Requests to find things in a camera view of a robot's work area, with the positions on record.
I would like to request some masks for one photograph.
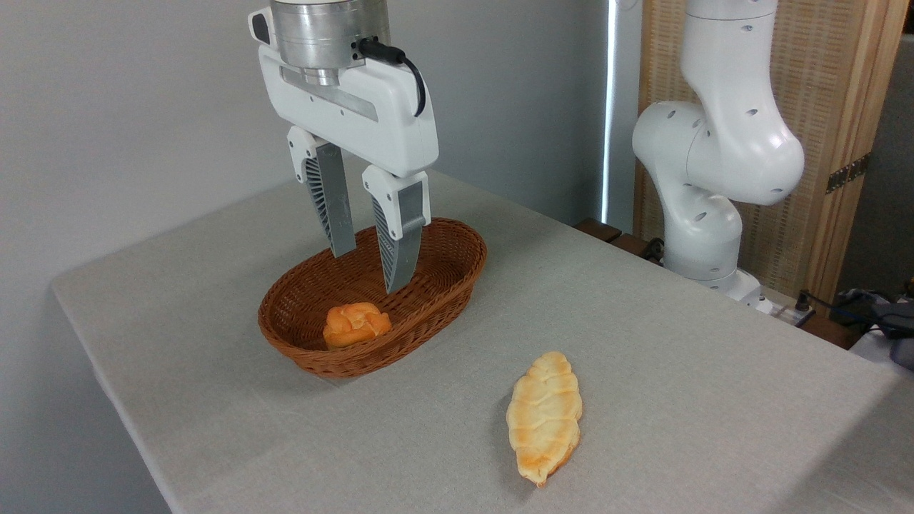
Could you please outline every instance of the gray tablecloth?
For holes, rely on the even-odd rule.
[[[504,199],[430,182],[434,214],[478,230],[488,263],[457,320],[358,379],[300,371],[257,327],[270,285],[326,247],[298,184],[54,282],[174,512],[914,509],[911,382]],[[583,435],[537,490],[516,472],[505,409],[553,349],[579,376]]]

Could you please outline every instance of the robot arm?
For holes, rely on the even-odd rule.
[[[415,67],[387,47],[386,0],[272,0],[249,15],[260,69],[335,256],[356,247],[340,148],[371,163],[385,282],[411,279],[421,228],[431,223],[428,177],[438,158],[434,111]],[[367,54],[382,60],[367,59]]]
[[[771,92],[776,0],[691,0],[681,67],[705,121],[686,170],[692,184],[724,197],[771,205],[800,181],[803,152]]]
[[[702,105],[651,105],[632,137],[664,210],[664,266],[756,307],[761,289],[737,269],[742,221],[728,198],[771,205],[803,169],[771,93],[776,8],[777,0],[689,0],[681,67]]]

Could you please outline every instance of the bread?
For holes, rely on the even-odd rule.
[[[515,384],[506,415],[521,477],[546,485],[578,446],[582,413],[578,377],[565,356],[550,351],[534,361]]]
[[[390,317],[372,303],[340,305],[327,312],[324,341],[328,349],[345,348],[390,331]]]

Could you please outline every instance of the wicker basket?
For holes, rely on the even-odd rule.
[[[283,275],[260,304],[263,336],[299,368],[331,378],[357,377],[406,357],[448,326],[470,301],[485,264],[475,230],[435,218],[422,230],[412,280],[393,294],[384,274],[374,227],[356,235],[356,249],[339,259],[324,250]],[[372,302],[390,315],[390,332],[333,351],[324,343],[331,307]]]

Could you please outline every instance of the door hinge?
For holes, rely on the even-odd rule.
[[[828,187],[825,189],[825,194],[827,195],[828,193],[834,192],[836,189],[840,189],[848,182],[853,182],[854,179],[866,173],[866,169],[869,166],[869,156],[870,154],[866,154],[853,163],[829,175]]]

